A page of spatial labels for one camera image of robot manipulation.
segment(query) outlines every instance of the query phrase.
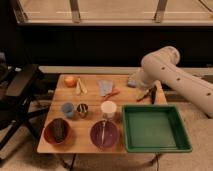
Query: red bowl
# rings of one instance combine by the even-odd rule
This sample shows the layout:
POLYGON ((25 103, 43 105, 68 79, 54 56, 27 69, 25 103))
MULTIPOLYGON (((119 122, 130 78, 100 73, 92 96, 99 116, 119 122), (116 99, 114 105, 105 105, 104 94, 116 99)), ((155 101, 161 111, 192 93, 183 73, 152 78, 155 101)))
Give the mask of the red bowl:
POLYGON ((98 148, 109 148, 112 147, 118 141, 119 131, 117 126, 113 122, 99 121, 95 123, 91 128, 90 138, 92 143, 98 148))
POLYGON ((65 138, 63 141, 61 142, 56 142, 55 138, 53 136, 53 132, 51 130, 51 128, 53 127, 53 121, 51 121, 46 128, 44 129, 44 139, 50 143, 51 145, 61 145, 63 143, 65 143, 67 141, 67 139, 70 137, 70 133, 71 133, 71 128, 68 124, 67 121, 63 120, 63 124, 64 124, 64 131, 65 131, 65 138))

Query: chair armrest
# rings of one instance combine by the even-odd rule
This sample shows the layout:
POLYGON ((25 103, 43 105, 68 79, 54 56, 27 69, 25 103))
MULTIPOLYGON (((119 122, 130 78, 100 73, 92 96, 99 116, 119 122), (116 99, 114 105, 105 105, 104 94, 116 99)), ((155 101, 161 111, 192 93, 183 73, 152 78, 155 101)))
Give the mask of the chair armrest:
POLYGON ((6 96, 19 97, 22 95, 32 85, 38 74, 38 65, 26 65, 10 83, 6 96))

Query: white cup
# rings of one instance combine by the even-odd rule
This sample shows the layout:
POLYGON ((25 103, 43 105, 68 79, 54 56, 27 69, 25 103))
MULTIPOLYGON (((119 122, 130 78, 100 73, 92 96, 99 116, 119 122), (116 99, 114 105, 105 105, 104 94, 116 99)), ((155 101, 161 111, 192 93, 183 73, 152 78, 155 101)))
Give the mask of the white cup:
POLYGON ((101 111, 103 117, 105 118, 113 118, 117 110, 117 105, 112 101, 105 101, 101 104, 101 111))

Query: black wall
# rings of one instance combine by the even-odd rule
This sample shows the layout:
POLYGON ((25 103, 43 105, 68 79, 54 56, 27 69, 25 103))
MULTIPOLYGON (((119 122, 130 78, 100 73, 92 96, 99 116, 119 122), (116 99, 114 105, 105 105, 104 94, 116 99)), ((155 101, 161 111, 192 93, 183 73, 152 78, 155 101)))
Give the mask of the black wall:
POLYGON ((181 53, 179 66, 213 64, 213 27, 24 26, 29 56, 43 65, 139 66, 164 46, 181 53))

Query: purple bowl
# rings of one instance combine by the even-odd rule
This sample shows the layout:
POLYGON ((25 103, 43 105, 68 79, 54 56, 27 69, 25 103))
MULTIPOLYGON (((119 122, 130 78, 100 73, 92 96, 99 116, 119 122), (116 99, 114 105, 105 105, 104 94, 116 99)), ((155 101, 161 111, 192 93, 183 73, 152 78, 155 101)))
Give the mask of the purple bowl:
POLYGON ((90 131, 90 138, 92 143, 98 148, 109 148, 112 147, 119 138, 119 132, 117 126, 110 121, 99 121, 96 122, 90 131))

